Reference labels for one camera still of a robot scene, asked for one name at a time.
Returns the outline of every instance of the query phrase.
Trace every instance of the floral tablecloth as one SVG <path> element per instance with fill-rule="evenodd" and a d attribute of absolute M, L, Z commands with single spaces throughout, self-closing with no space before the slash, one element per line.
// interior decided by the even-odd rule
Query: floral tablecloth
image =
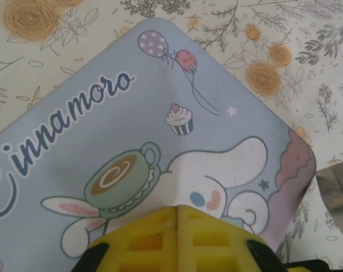
<path fill-rule="evenodd" d="M 343 0 L 0 0 L 0 131 L 153 16 L 188 33 L 293 128 L 318 169 L 343 161 Z M 343 269 L 343 235 L 315 180 L 277 254 Z"/>

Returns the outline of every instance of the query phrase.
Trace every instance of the purple polka dot balloon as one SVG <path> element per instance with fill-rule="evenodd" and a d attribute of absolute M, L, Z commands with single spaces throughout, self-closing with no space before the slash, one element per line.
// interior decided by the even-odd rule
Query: purple polka dot balloon
<path fill-rule="evenodd" d="M 165 53 L 168 52 L 168 43 L 164 37 L 153 30 L 145 31 L 138 38 L 138 45 L 140 49 L 149 56 L 154 58 L 161 58 Z"/>

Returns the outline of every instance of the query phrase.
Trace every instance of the cupcake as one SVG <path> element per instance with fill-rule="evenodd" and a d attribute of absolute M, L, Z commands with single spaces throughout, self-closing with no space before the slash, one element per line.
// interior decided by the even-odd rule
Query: cupcake
<path fill-rule="evenodd" d="M 187 135 L 193 131 L 192 112 L 186 108 L 172 104 L 165 121 L 176 135 Z"/>

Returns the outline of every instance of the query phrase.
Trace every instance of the white star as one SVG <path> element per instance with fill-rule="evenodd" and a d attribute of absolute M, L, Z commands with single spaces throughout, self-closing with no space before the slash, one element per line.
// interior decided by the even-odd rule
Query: white star
<path fill-rule="evenodd" d="M 237 109 L 234 109 L 231 106 L 229 106 L 229 109 L 226 110 L 226 112 L 228 112 L 231 117 L 237 115 Z"/>

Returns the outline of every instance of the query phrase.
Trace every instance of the red polka dot balloon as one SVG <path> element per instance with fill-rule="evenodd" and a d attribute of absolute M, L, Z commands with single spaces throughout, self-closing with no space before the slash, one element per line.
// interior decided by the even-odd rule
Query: red polka dot balloon
<path fill-rule="evenodd" d="M 188 50 L 180 50 L 175 59 L 184 71 L 189 72 L 192 69 L 196 69 L 196 59 Z"/>

